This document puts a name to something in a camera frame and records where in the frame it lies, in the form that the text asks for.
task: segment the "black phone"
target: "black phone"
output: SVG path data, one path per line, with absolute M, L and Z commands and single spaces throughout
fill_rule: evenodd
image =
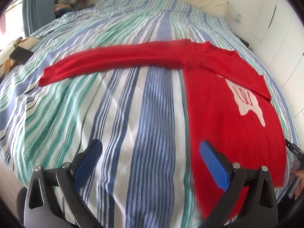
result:
M 19 64 L 25 64 L 33 54 L 34 52 L 17 46 L 9 57 Z

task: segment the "sweater sleeve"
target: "sweater sleeve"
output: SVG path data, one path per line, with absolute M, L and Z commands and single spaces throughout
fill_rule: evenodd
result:
M 188 39 L 89 49 L 45 68 L 39 86 L 115 68 L 156 66 L 182 69 L 184 62 L 193 55 L 190 49 L 191 41 Z

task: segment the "striped duvet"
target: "striped duvet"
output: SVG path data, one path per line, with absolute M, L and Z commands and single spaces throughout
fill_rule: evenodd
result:
M 101 0 L 36 31 L 24 66 L 0 84 L 0 155 L 26 186 L 33 167 L 71 162 L 100 139 L 103 154 L 80 195 L 104 227 L 197 227 L 181 71 L 155 67 L 83 75 L 46 87 L 43 69 L 99 46 L 191 39 L 237 50 L 264 74 L 285 138 L 297 142 L 282 92 L 222 20 L 177 0 Z M 293 157 L 287 153 L 286 178 Z M 55 189 L 67 219 L 73 222 Z

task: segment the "bed sheet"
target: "bed sheet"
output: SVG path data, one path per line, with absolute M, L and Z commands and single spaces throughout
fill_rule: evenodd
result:
M 104 153 L 80 195 L 105 227 L 197 227 L 181 71 L 116 69 L 38 87 L 43 69 L 89 48 L 148 41 L 210 41 L 265 76 L 285 138 L 298 142 L 289 105 L 228 24 L 178 0 L 101 0 L 36 31 L 24 66 L 0 84 L 1 157 L 26 186 L 36 165 L 71 162 L 98 138 Z M 285 185 L 293 156 L 287 153 Z M 283 188 L 277 188 L 281 196 Z M 55 190 L 69 221 L 73 218 Z

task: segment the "blue curtain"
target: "blue curtain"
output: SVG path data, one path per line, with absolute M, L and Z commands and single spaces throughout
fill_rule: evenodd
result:
M 26 37 L 56 19 L 54 4 L 58 0 L 23 0 L 23 29 Z

